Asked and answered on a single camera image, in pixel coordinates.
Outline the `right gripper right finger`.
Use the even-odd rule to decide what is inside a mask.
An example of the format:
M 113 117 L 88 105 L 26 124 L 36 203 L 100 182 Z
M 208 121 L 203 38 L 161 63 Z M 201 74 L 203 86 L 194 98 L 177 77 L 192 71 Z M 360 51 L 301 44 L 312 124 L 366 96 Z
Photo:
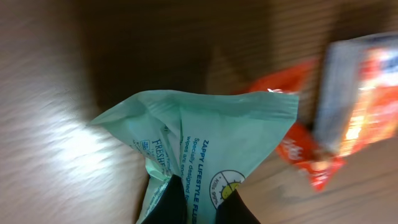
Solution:
M 216 210 L 216 224 L 260 224 L 244 204 L 237 190 Z

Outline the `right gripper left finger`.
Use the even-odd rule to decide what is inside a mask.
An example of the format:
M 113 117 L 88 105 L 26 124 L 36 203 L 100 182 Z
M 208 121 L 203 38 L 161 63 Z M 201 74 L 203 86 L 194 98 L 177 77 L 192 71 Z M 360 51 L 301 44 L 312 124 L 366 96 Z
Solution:
M 186 224 L 187 203 L 183 194 L 182 180 L 173 175 L 163 196 L 143 224 Z

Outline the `teal wet wipes pack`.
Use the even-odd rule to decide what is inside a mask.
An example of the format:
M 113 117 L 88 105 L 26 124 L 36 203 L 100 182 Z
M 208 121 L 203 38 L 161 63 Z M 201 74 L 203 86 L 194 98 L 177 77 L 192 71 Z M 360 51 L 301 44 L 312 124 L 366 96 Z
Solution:
M 187 223 L 214 223 L 217 208 L 277 147 L 297 118 L 295 95 L 257 91 L 201 95 L 151 90 L 93 120 L 140 152 L 149 174 L 142 223 L 173 175 L 182 180 Z

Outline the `red Nescafe stick sachet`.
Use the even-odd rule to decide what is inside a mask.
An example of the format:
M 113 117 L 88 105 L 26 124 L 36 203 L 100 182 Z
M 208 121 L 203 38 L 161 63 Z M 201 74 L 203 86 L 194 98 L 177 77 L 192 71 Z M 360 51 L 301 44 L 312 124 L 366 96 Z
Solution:
M 314 60 L 307 60 L 270 73 L 252 82 L 240 93 L 269 91 L 298 95 L 314 64 Z M 298 121 L 292 125 L 275 150 L 284 161 L 303 172 L 316 191 L 323 190 L 344 164 L 342 158 L 317 143 L 310 131 Z

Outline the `orange white small packet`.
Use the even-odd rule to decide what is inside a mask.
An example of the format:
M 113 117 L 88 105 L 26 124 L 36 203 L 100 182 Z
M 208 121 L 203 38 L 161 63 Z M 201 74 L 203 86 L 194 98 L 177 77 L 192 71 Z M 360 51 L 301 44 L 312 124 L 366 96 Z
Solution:
M 397 129 L 397 33 L 330 45 L 314 135 L 341 157 L 391 138 Z

